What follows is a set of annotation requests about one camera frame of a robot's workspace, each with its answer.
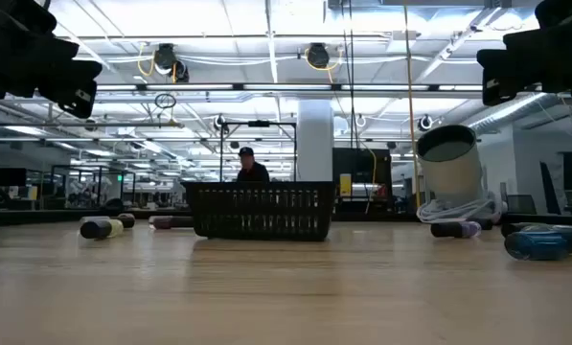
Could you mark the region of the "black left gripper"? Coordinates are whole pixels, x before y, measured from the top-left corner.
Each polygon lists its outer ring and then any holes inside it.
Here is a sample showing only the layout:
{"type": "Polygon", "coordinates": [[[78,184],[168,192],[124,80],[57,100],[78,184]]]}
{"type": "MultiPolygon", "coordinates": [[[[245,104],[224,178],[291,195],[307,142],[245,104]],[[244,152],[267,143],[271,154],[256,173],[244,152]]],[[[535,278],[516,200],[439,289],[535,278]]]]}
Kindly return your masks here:
{"type": "Polygon", "coordinates": [[[79,45],[53,37],[57,21],[35,0],[0,0],[0,99],[39,94],[79,119],[88,119],[103,66],[73,60],[79,45]]]}

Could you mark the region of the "yellow nail polish bottle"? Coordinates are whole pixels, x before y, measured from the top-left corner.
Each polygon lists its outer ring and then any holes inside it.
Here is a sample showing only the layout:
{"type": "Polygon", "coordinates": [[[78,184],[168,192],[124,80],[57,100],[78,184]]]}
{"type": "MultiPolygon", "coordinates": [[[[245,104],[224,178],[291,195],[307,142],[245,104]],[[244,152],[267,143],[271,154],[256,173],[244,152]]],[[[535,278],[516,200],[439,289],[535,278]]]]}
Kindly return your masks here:
{"type": "Polygon", "coordinates": [[[118,219],[92,219],[80,227],[80,234],[89,240],[103,240],[120,236],[124,226],[118,219]]]}

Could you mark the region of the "pale nail polish bottle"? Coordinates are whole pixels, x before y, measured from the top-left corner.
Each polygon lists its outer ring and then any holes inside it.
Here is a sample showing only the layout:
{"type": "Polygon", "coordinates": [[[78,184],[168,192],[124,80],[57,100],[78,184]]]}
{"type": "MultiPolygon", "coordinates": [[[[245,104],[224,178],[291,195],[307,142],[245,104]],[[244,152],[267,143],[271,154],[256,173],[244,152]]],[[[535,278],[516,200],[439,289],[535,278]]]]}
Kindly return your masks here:
{"type": "Polygon", "coordinates": [[[116,219],[120,221],[125,229],[133,228],[135,225],[135,217],[132,214],[120,214],[118,216],[88,216],[80,219],[80,223],[85,223],[90,220],[107,220],[116,219]]]}

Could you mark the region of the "blue glitter nail polish bottle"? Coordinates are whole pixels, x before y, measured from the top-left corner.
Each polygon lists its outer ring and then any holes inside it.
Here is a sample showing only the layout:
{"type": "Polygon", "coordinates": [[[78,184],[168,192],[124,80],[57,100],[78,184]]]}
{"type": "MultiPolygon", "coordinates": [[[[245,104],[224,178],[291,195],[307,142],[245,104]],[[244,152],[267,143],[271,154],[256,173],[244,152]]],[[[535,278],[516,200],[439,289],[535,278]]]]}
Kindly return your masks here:
{"type": "Polygon", "coordinates": [[[504,246],[522,261],[560,261],[572,254],[572,231],[522,231],[509,235],[504,246]]]}

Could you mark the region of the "lavender nail polish bottle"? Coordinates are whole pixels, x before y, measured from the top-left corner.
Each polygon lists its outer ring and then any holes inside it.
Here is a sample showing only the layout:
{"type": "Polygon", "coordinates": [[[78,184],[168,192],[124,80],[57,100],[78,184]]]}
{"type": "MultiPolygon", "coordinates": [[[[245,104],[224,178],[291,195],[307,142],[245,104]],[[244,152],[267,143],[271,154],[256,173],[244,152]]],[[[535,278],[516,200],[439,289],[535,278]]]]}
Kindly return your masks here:
{"type": "Polygon", "coordinates": [[[430,232],[435,238],[468,239],[477,236],[481,231],[481,225],[475,221],[451,221],[430,225],[430,232]]]}

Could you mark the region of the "purple nail polish bottle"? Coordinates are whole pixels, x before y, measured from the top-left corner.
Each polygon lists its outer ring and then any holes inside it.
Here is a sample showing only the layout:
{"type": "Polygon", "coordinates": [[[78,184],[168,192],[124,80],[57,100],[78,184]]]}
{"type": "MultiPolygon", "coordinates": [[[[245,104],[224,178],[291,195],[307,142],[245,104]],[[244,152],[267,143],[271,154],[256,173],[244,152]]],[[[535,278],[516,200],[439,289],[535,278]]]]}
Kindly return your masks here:
{"type": "Polygon", "coordinates": [[[156,230],[169,230],[175,228],[193,228],[194,220],[192,217],[181,216],[152,216],[149,218],[149,224],[156,230]]]}

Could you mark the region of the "black slotted plastic basket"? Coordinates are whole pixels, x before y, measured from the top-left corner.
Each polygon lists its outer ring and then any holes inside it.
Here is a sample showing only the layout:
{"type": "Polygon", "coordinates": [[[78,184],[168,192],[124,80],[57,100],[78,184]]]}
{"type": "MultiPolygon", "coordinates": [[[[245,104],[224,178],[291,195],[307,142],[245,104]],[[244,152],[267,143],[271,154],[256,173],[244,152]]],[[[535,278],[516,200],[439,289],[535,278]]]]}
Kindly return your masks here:
{"type": "Polygon", "coordinates": [[[200,237],[321,242],[330,231],[336,188],[330,181],[185,182],[200,237]]]}

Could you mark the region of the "dark slanted panel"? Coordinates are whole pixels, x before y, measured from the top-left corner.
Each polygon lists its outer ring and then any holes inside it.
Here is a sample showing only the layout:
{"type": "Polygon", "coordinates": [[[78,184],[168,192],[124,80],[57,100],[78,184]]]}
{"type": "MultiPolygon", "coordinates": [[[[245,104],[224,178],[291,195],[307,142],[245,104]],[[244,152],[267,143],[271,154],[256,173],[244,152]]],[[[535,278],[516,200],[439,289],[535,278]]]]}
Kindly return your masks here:
{"type": "Polygon", "coordinates": [[[558,202],[552,176],[545,162],[539,163],[542,178],[543,191],[546,201],[546,208],[549,214],[560,215],[561,207],[558,202]]]}

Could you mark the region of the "white cylindrical canister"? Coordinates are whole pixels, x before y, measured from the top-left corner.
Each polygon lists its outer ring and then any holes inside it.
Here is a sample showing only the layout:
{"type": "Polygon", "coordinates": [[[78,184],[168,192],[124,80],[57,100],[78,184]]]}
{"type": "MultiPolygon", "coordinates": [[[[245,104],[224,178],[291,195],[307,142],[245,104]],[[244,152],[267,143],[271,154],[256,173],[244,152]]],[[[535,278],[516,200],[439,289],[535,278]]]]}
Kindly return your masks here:
{"type": "Polygon", "coordinates": [[[461,125],[429,130],[417,142],[427,187],[452,207],[483,197],[482,167],[475,132],[461,125]]]}

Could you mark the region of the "black cabinet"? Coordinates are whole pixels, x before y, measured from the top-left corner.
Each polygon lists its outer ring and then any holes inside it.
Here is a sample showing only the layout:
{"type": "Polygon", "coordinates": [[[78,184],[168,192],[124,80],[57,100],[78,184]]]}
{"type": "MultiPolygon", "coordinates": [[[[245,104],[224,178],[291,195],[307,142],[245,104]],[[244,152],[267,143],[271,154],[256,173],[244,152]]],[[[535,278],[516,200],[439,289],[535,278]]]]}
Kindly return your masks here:
{"type": "Polygon", "coordinates": [[[364,214],[394,209],[392,156],[388,149],[334,148],[332,174],[336,184],[336,210],[364,214]],[[350,173],[351,197],[339,195],[339,175],[350,173]]]}

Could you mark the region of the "white building column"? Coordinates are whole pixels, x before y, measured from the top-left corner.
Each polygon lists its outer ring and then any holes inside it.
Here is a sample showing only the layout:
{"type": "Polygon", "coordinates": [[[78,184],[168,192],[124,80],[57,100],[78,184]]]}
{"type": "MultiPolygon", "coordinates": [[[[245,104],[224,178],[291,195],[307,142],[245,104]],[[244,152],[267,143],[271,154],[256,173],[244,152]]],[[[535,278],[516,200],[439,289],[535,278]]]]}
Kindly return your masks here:
{"type": "Polygon", "coordinates": [[[328,100],[298,104],[297,166],[301,181],[332,181],[333,111],[328,100]]]}

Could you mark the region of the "person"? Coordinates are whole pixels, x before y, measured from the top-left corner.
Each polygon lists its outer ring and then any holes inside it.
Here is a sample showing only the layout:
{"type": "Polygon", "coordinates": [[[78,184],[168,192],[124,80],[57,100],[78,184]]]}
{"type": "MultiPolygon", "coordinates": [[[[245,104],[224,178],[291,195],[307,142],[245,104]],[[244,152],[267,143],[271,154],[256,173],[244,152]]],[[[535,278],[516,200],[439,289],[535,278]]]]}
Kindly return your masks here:
{"type": "Polygon", "coordinates": [[[239,152],[241,169],[237,176],[238,182],[264,182],[270,181],[269,173],[265,165],[258,163],[254,151],[249,147],[243,147],[239,152]]]}

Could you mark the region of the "black aluminium table frame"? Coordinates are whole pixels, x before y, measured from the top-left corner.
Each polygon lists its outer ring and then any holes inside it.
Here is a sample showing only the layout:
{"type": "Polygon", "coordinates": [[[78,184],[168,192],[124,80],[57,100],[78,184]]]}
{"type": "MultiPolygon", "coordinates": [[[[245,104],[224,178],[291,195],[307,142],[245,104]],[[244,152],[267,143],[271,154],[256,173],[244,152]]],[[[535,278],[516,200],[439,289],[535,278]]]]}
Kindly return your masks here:
{"type": "MultiPolygon", "coordinates": [[[[40,210],[40,211],[0,211],[0,225],[19,225],[24,223],[51,223],[76,221],[86,216],[94,216],[94,210],[40,210]]],[[[408,214],[364,214],[337,213],[332,215],[333,221],[347,222],[407,222],[418,221],[415,215],[408,214]]],[[[500,218],[502,222],[538,222],[558,225],[572,225],[572,216],[526,215],[506,213],[500,218]]]]}

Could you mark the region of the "black metal frame stand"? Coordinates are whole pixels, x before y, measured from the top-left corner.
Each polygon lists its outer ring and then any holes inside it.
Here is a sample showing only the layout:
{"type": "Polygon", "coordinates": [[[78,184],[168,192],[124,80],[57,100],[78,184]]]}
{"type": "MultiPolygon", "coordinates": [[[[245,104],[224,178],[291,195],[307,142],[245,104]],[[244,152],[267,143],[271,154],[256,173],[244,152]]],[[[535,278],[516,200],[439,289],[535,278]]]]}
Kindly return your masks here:
{"type": "Polygon", "coordinates": [[[219,128],[219,182],[223,182],[223,162],[224,162],[224,130],[227,126],[232,125],[233,128],[229,131],[230,134],[234,134],[239,127],[277,127],[279,128],[286,137],[293,143],[293,180],[296,182],[298,179],[298,130],[295,123],[285,123],[285,122],[271,122],[267,120],[255,120],[247,122],[226,122],[222,120],[221,127],[219,128]],[[285,126],[290,126],[293,129],[293,135],[291,136],[289,132],[285,130],[285,126]]]}

